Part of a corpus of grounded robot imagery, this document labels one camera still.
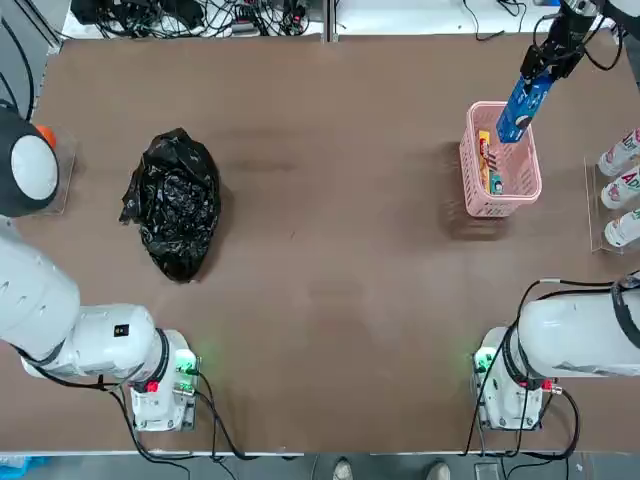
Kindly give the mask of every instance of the brown table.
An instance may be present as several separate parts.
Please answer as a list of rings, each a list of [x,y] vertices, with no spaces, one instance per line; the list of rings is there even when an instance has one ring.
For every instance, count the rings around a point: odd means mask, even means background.
[[[584,191],[583,157],[638,125],[624,59],[608,74],[582,62],[554,88],[534,123],[543,192],[533,207],[506,222],[464,213],[465,113],[507,98],[529,42],[68,42],[38,107],[38,121],[81,143],[68,209],[20,228],[84,303],[143,304],[182,331],[241,448],[460,451],[469,355],[513,320],[525,287],[638,268],[638,257],[591,254]],[[593,42],[599,58],[614,54],[604,43]],[[117,221],[140,154],[177,126],[208,147],[225,186],[206,272],[186,286]],[[0,451],[133,449],[109,397],[29,377],[6,345],[0,358]],[[640,382],[563,384],[582,410],[580,449],[640,451]],[[145,442],[206,451],[211,427],[199,415],[196,433]],[[524,447],[563,448],[569,418],[552,411]]]

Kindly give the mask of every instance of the clear acrylic stand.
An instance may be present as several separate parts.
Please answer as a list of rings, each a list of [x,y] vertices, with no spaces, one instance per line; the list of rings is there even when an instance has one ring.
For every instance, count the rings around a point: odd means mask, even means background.
[[[78,142],[62,128],[54,127],[53,132],[56,136],[55,153],[58,159],[58,191],[52,202],[34,215],[62,215],[67,205]]]
[[[633,162],[629,162],[628,166],[625,166],[624,173],[634,166]],[[589,233],[591,236],[591,252],[597,252],[600,250],[606,252],[616,253],[618,255],[624,255],[630,252],[637,252],[640,250],[640,238],[625,245],[624,247],[614,247],[611,245],[604,236],[604,227],[612,220],[620,218],[625,213],[640,208],[640,195],[633,198],[624,207],[617,210],[610,210],[604,206],[602,200],[600,200],[600,193],[602,189],[613,182],[618,176],[607,177],[602,174],[597,165],[597,159],[590,158],[584,159],[584,172],[586,178],[587,187],[587,208],[589,211]]]

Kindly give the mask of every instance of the pink basket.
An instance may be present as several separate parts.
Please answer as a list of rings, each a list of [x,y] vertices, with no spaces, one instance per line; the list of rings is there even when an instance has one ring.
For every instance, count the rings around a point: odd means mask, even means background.
[[[467,112],[467,130],[460,142],[464,201],[473,217],[507,217],[520,205],[534,203],[542,191],[540,167],[531,126],[518,143],[501,143],[496,123],[505,102],[477,102]],[[503,194],[490,195],[480,180],[478,131],[491,135],[491,153],[496,156]]]

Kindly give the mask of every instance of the white bottle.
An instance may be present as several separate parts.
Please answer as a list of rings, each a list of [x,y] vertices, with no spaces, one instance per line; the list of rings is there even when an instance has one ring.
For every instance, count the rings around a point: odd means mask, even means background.
[[[640,128],[635,129],[605,152],[598,161],[598,168],[607,177],[613,177],[622,171],[626,163],[640,155]]]
[[[640,208],[607,223],[604,237],[614,247],[624,247],[640,238]]]
[[[600,198],[607,208],[615,210],[640,194],[640,165],[624,172],[602,189]]]

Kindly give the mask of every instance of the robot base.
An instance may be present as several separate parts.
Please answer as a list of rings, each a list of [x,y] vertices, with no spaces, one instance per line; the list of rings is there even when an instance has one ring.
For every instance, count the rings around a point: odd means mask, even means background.
[[[136,430],[161,432],[193,430],[197,376],[184,373],[197,370],[199,359],[176,330],[164,330],[169,340],[169,365],[155,392],[131,389]]]
[[[506,331],[505,327],[490,330],[484,337],[480,349],[473,356],[476,398],[480,394],[487,369]],[[524,412],[524,423],[522,423],[525,396],[527,410]],[[527,396],[526,390],[515,383],[507,373],[504,358],[500,353],[489,373],[480,402],[478,410],[480,426],[494,430],[519,430],[522,425],[523,430],[534,430],[539,425],[541,408],[542,389],[531,390]]]

